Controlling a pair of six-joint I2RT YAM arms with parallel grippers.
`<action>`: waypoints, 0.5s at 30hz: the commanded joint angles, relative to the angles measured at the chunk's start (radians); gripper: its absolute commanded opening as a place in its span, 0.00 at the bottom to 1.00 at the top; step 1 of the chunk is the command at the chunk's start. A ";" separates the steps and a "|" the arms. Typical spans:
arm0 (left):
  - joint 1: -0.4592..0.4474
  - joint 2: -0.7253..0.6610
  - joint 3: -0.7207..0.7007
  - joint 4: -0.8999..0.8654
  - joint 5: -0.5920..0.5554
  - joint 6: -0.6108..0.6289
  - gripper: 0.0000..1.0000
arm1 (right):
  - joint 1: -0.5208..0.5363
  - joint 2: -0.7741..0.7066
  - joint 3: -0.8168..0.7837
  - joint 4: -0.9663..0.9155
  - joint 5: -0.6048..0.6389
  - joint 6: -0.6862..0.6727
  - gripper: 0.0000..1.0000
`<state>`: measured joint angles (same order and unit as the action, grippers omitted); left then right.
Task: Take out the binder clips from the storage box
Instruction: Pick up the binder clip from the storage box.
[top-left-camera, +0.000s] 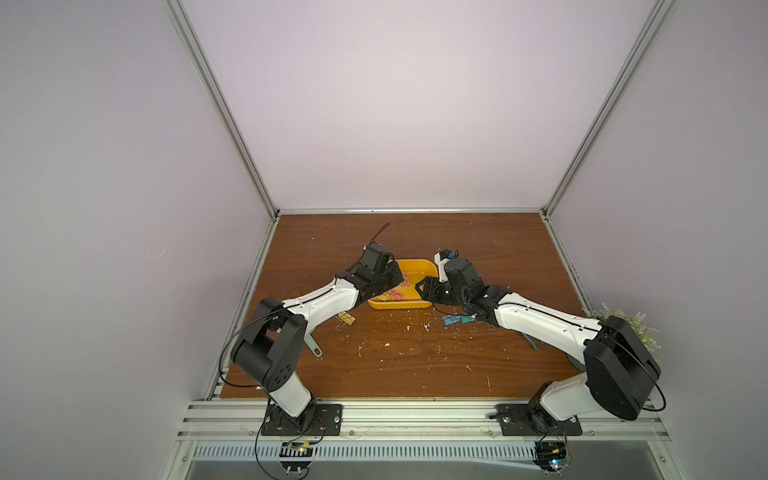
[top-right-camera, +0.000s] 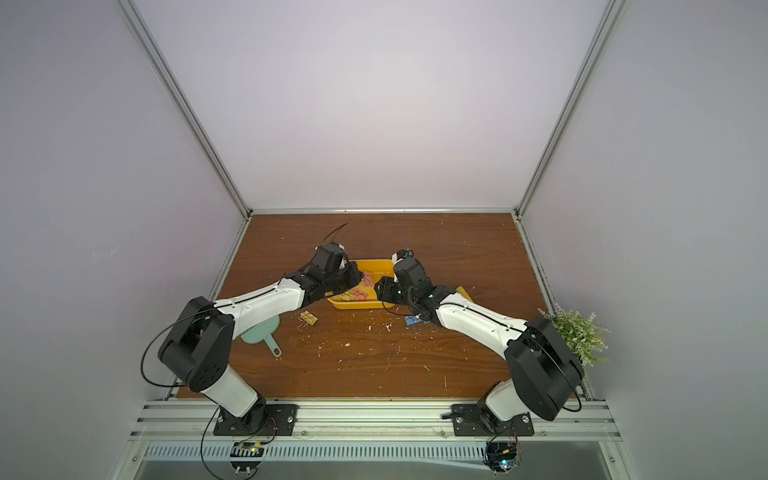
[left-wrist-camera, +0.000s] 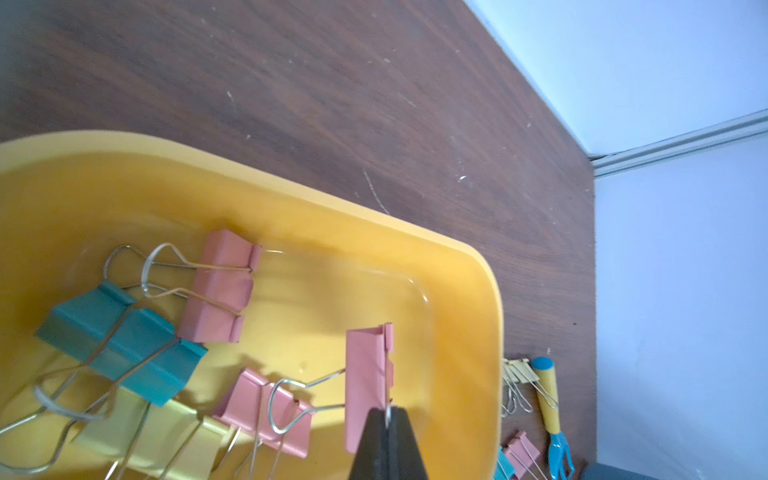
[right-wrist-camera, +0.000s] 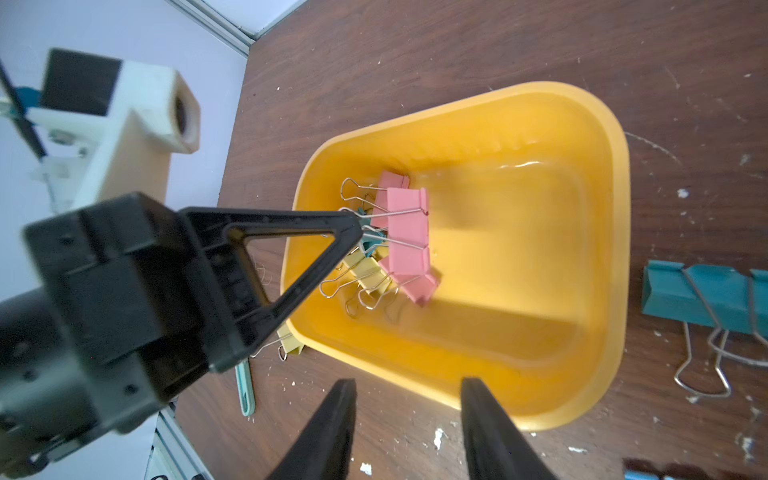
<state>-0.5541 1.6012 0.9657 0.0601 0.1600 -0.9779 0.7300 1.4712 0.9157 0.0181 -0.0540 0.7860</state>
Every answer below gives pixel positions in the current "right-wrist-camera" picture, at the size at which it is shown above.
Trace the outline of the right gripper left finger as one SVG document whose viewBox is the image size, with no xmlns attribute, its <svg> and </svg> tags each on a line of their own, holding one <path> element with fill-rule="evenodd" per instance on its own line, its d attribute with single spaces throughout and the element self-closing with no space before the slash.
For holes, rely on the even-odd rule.
<svg viewBox="0 0 768 480">
<path fill-rule="evenodd" d="M 267 479 L 346 479 L 356 424 L 356 382 L 334 383 Z"/>
</svg>

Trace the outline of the yellow plastic storage box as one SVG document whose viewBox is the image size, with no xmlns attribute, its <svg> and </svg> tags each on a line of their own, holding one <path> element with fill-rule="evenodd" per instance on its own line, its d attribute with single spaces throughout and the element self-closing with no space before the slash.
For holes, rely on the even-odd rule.
<svg viewBox="0 0 768 480">
<path fill-rule="evenodd" d="M 385 171 L 428 193 L 434 297 L 368 310 L 331 285 L 292 314 L 291 332 L 452 407 L 478 377 L 524 430 L 595 406 L 622 359 L 629 282 L 629 150 L 613 112 L 540 81 L 361 128 L 315 151 L 293 206 L 336 210 L 346 178 L 372 185 Z"/>
</svg>

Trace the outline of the pink binder clip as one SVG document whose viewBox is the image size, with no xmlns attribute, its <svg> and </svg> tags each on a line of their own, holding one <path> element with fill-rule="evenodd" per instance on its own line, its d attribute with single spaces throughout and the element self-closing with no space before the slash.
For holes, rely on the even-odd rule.
<svg viewBox="0 0 768 480">
<path fill-rule="evenodd" d="M 390 274 L 391 280 L 386 295 L 404 293 L 406 297 L 418 306 L 424 306 L 430 301 L 439 286 L 438 279 L 432 273 L 420 275 Z"/>
<path fill-rule="evenodd" d="M 393 212 L 389 206 L 389 190 L 409 186 L 410 179 L 407 176 L 384 171 L 377 184 L 364 185 L 350 177 L 345 178 L 339 195 L 345 202 L 356 203 L 356 210 L 373 228 L 387 229 L 389 214 Z"/>
<path fill-rule="evenodd" d="M 425 189 L 388 187 L 386 204 L 377 206 L 379 213 L 361 214 L 348 207 L 340 211 L 353 213 L 363 221 L 363 237 L 376 240 L 371 232 L 384 230 L 390 271 L 393 274 L 419 276 L 430 272 L 429 207 Z"/>
</svg>

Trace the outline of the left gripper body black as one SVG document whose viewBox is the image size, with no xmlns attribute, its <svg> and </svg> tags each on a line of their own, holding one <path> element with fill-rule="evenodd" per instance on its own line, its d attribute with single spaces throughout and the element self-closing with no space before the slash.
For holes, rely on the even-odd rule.
<svg viewBox="0 0 768 480">
<path fill-rule="evenodd" d="M 273 332 L 246 242 L 275 216 L 131 193 L 25 228 L 38 289 L 1 305 L 1 470 L 128 433 Z"/>
</svg>

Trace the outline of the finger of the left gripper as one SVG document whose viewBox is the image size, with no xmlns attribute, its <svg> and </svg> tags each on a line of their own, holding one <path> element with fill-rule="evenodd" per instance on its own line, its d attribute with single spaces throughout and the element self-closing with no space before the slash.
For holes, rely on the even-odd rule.
<svg viewBox="0 0 768 480">
<path fill-rule="evenodd" d="M 203 314 L 210 360 L 244 360 L 261 346 L 362 238 L 345 211 L 186 208 L 179 213 L 193 257 L 185 274 Z M 283 238 L 282 293 L 270 299 L 247 249 Z"/>
</svg>

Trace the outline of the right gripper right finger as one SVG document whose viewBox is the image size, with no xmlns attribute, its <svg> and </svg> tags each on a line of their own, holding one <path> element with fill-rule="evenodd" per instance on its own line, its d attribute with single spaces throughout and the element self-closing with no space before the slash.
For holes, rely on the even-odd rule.
<svg viewBox="0 0 768 480">
<path fill-rule="evenodd" d="M 460 399 L 470 479 L 556 479 L 481 379 L 464 378 Z"/>
</svg>

